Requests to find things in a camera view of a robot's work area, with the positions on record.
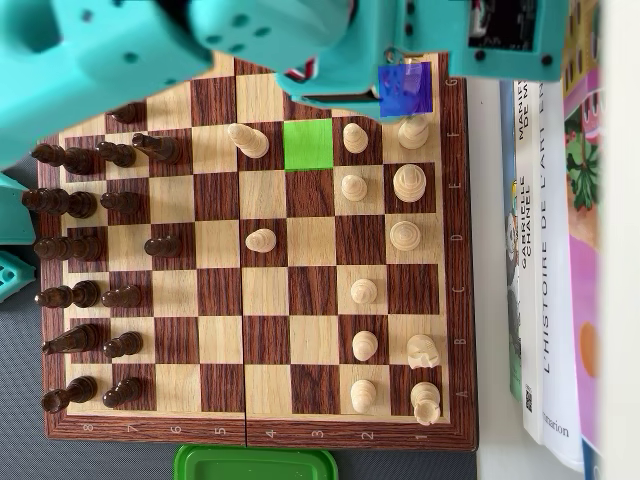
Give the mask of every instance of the teal plastic part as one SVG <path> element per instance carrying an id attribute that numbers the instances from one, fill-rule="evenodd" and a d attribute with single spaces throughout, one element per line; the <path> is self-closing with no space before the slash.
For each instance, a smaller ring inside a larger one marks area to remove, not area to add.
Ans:
<path id="1" fill-rule="evenodd" d="M 15 255 L 0 250 L 0 303 L 33 282 L 35 267 Z"/>
<path id="2" fill-rule="evenodd" d="M 0 0 L 0 65 L 4 168 L 38 138 L 188 80 L 212 57 L 155 1 Z"/>
<path id="3" fill-rule="evenodd" d="M 0 173 L 0 245 L 31 245 L 36 239 L 22 185 Z"/>
<path id="4" fill-rule="evenodd" d="M 338 480 L 326 450 L 183 445 L 173 459 L 173 480 Z"/>

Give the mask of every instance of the dark square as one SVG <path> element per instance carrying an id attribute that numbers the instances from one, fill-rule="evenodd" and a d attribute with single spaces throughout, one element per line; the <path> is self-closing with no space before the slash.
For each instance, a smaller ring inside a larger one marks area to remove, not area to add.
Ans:
<path id="1" fill-rule="evenodd" d="M 438 265 L 388 265 L 389 313 L 440 313 Z"/>
<path id="2" fill-rule="evenodd" d="M 120 123 L 111 115 L 105 114 L 107 133 L 146 132 L 147 102 L 135 102 L 136 118 L 132 123 Z"/>
<path id="3" fill-rule="evenodd" d="M 358 332 L 367 331 L 376 336 L 378 350 L 373 356 L 361 362 L 353 355 L 353 337 Z M 389 363 L 389 327 L 386 315 L 339 315 L 338 343 L 340 363 L 361 363 L 366 365 L 387 365 Z"/>
<path id="4" fill-rule="evenodd" d="M 384 265 L 386 255 L 384 215 L 336 217 L 338 265 Z"/>
<path id="5" fill-rule="evenodd" d="M 247 123 L 246 125 L 264 133 L 269 140 L 269 150 L 262 158 L 249 158 L 238 148 L 238 171 L 284 170 L 282 122 Z"/>
<path id="6" fill-rule="evenodd" d="M 336 315 L 336 267 L 289 267 L 289 313 Z"/>
<path id="7" fill-rule="evenodd" d="M 391 415 L 413 415 L 411 389 L 420 382 L 433 383 L 442 395 L 442 367 L 416 368 L 409 365 L 389 365 L 391 389 Z"/>
<path id="8" fill-rule="evenodd" d="M 339 414 L 340 367 L 291 365 L 293 413 Z"/>
<path id="9" fill-rule="evenodd" d="M 332 217 L 333 170 L 286 172 L 288 217 Z"/>
<path id="10" fill-rule="evenodd" d="M 200 363 L 198 319 L 154 318 L 156 363 Z"/>
<path id="11" fill-rule="evenodd" d="M 132 192 L 140 195 L 140 208 L 132 214 L 123 214 L 115 210 L 107 212 L 109 225 L 137 225 L 151 223 L 151 205 L 149 201 L 149 179 L 128 178 L 107 180 L 107 192 Z"/>
<path id="12" fill-rule="evenodd" d="M 177 257 L 152 257 L 154 270 L 193 270 L 196 268 L 196 224 L 165 223 L 151 225 L 151 238 L 167 235 L 178 237 L 182 243 L 182 251 Z"/>
<path id="13" fill-rule="evenodd" d="M 179 177 L 181 175 L 193 174 L 193 150 L 191 148 L 190 128 L 158 130 L 149 132 L 149 135 L 152 137 L 174 137 L 182 146 L 182 155 L 178 162 L 173 165 L 149 159 L 150 177 Z"/>
<path id="14" fill-rule="evenodd" d="M 106 163 L 102 157 L 98 155 L 97 150 L 95 150 L 96 145 L 100 142 L 104 142 L 104 135 L 95 135 L 92 137 L 71 137 L 65 139 L 65 149 L 69 149 L 71 147 L 86 148 L 91 150 L 90 155 L 93 160 L 93 171 L 89 175 L 74 175 L 73 173 L 66 172 L 67 182 L 93 182 L 96 180 L 104 180 L 106 178 Z"/>
<path id="15" fill-rule="evenodd" d="M 236 79 L 191 80 L 191 124 L 228 125 L 236 121 Z"/>
<path id="16" fill-rule="evenodd" d="M 68 261 L 69 273 L 106 272 L 109 260 L 109 238 L 107 227 L 67 228 L 67 236 L 71 239 L 81 237 L 96 237 L 102 245 L 102 252 L 97 260 L 85 262 L 71 257 Z"/>
<path id="17" fill-rule="evenodd" d="M 249 250 L 245 243 L 251 233 L 261 228 L 268 228 L 276 234 L 276 246 L 267 253 Z M 240 266 L 286 267 L 287 261 L 287 220 L 285 218 L 240 220 Z"/>
<path id="18" fill-rule="evenodd" d="M 98 328 L 96 347 L 86 352 L 72 353 L 71 363 L 111 363 L 111 359 L 102 353 L 102 345 L 111 340 L 111 320 L 109 318 L 71 318 L 69 321 L 71 328 L 83 323 L 90 323 Z"/>
<path id="19" fill-rule="evenodd" d="M 286 365 L 291 362 L 289 317 L 244 317 L 244 362 L 254 365 Z"/>
<path id="20" fill-rule="evenodd" d="M 403 202 L 393 189 L 393 176 L 402 164 L 384 166 L 384 211 L 385 213 L 435 213 L 436 212 L 436 168 L 433 163 L 414 164 L 422 169 L 427 187 L 417 202 Z"/>
<path id="21" fill-rule="evenodd" d="M 113 386 L 125 378 L 137 378 L 142 383 L 142 393 L 137 400 L 117 406 L 116 410 L 156 409 L 156 366 L 152 363 L 114 363 Z"/>
<path id="22" fill-rule="evenodd" d="M 153 316 L 153 285 L 150 271 L 109 272 L 109 288 L 115 290 L 127 285 L 135 285 L 142 293 L 140 305 L 133 308 L 113 307 L 112 317 L 152 317 Z"/>
<path id="23" fill-rule="evenodd" d="M 240 218 L 238 172 L 193 176 L 196 221 Z"/>
<path id="24" fill-rule="evenodd" d="M 382 126 L 378 122 L 357 116 L 333 117 L 332 122 L 334 165 L 382 165 Z M 369 137 L 369 144 L 361 153 L 351 153 L 344 146 L 344 127 L 350 123 L 360 125 Z"/>
<path id="25" fill-rule="evenodd" d="M 201 364 L 203 412 L 244 412 L 244 366 Z"/>
<path id="26" fill-rule="evenodd" d="M 198 315 L 242 315 L 239 268 L 198 270 Z"/>

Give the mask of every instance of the green square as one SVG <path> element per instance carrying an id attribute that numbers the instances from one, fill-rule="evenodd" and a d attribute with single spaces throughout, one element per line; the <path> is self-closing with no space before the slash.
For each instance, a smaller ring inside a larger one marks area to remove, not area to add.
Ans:
<path id="1" fill-rule="evenodd" d="M 284 169 L 333 168 L 331 119 L 284 122 Z"/>

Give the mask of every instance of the white surface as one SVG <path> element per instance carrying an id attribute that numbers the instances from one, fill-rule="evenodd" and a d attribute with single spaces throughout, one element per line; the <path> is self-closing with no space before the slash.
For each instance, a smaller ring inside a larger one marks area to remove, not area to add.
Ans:
<path id="1" fill-rule="evenodd" d="M 578 480 L 581 474 L 560 464 L 525 432 L 522 407 L 509 392 L 498 82 L 469 79 L 468 108 L 480 410 L 478 478 Z"/>

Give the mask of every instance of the light square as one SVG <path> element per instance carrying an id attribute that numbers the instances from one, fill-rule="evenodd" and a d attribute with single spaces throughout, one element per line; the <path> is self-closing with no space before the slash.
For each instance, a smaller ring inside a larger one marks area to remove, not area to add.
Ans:
<path id="1" fill-rule="evenodd" d="M 286 267 L 242 269 L 244 315 L 288 315 Z"/>
<path id="2" fill-rule="evenodd" d="M 289 365 L 245 365 L 244 376 L 248 416 L 291 415 Z"/>
<path id="3" fill-rule="evenodd" d="M 389 311 L 387 301 L 386 265 L 338 265 L 338 313 L 339 314 L 386 314 Z M 378 289 L 373 303 L 358 304 L 351 298 L 351 286 L 356 280 L 371 280 Z"/>
<path id="4" fill-rule="evenodd" d="M 338 365 L 338 317 L 289 317 L 291 363 Z"/>
<path id="5" fill-rule="evenodd" d="M 199 317 L 200 363 L 242 363 L 242 317 Z"/>
<path id="6" fill-rule="evenodd" d="M 187 223 L 195 221 L 193 176 L 149 179 L 151 223 Z"/>
<path id="7" fill-rule="evenodd" d="M 236 77 L 236 103 L 238 123 L 284 119 L 282 90 L 271 73 Z"/>
<path id="8" fill-rule="evenodd" d="M 200 365 L 156 364 L 158 412 L 201 411 Z"/>
<path id="9" fill-rule="evenodd" d="M 240 266 L 238 220 L 196 222 L 196 267 Z"/>
<path id="10" fill-rule="evenodd" d="M 197 275 L 195 270 L 154 271 L 153 314 L 156 317 L 197 317 Z"/>
<path id="11" fill-rule="evenodd" d="M 286 218 L 284 170 L 240 172 L 240 218 Z"/>
<path id="12" fill-rule="evenodd" d="M 334 217 L 288 218 L 287 243 L 289 266 L 335 265 Z"/>

